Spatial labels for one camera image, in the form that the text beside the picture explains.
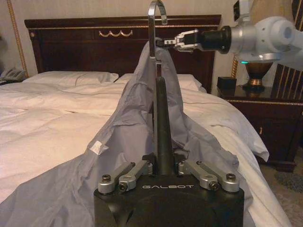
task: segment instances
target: striped wallpaper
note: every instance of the striped wallpaper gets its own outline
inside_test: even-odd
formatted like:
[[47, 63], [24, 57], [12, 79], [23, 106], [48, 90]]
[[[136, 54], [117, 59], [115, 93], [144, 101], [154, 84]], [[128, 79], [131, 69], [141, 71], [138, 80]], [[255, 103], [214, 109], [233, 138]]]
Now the striped wallpaper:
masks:
[[[293, 0], [292, 10], [295, 26], [303, 31], [303, 3], [302, 0]], [[303, 75], [302, 71], [278, 65], [273, 87], [276, 88], [276, 98], [302, 100], [303, 98]]]

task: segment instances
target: nightstand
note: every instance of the nightstand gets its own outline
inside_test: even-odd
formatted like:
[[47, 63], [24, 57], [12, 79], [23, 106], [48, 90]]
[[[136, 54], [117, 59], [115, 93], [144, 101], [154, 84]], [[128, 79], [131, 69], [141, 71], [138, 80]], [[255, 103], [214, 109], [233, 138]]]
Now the nightstand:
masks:
[[277, 92], [266, 87], [261, 93], [251, 93], [237, 86], [234, 90], [217, 89], [213, 94], [230, 102], [249, 120], [269, 151], [268, 164], [278, 171], [292, 172], [303, 131], [303, 100], [294, 93], [277, 98]]

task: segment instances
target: gray fabric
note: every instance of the gray fabric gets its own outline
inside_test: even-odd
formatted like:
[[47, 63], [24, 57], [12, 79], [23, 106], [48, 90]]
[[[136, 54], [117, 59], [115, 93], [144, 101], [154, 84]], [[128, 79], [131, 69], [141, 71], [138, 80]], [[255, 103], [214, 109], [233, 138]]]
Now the gray fabric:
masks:
[[[166, 80], [172, 140], [191, 160], [205, 160], [224, 171], [236, 171], [237, 157], [224, 150], [217, 139], [183, 113], [183, 103], [174, 64], [167, 50], [158, 48]], [[86, 152], [21, 184], [0, 204], [2, 227], [90, 227], [94, 225], [93, 191], [102, 174], [124, 161], [137, 162], [153, 152], [152, 127], [148, 111], [152, 105], [155, 68], [146, 44], [135, 78], [126, 85], [118, 107], [89, 143]], [[99, 155], [92, 147], [101, 142]], [[248, 206], [252, 196], [239, 174], [245, 191], [245, 226], [254, 226]]]

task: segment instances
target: fabric tag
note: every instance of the fabric tag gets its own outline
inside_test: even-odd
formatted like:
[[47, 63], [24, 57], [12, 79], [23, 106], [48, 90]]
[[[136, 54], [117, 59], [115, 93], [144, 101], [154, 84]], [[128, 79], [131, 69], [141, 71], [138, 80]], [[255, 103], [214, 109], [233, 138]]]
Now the fabric tag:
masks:
[[96, 153], [97, 155], [100, 155], [102, 152], [100, 151], [100, 147], [102, 146], [102, 143], [100, 141], [96, 141], [93, 146], [91, 146], [90, 150]]

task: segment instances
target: carpet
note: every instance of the carpet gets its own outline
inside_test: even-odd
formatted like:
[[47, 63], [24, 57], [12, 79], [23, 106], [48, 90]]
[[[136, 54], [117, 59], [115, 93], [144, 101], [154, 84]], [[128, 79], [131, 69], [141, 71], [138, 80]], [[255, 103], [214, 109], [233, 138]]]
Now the carpet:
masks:
[[294, 227], [303, 226], [303, 149], [299, 148], [295, 157], [297, 163], [294, 173], [278, 172], [272, 166], [260, 165], [264, 175], [276, 198], [287, 214]]

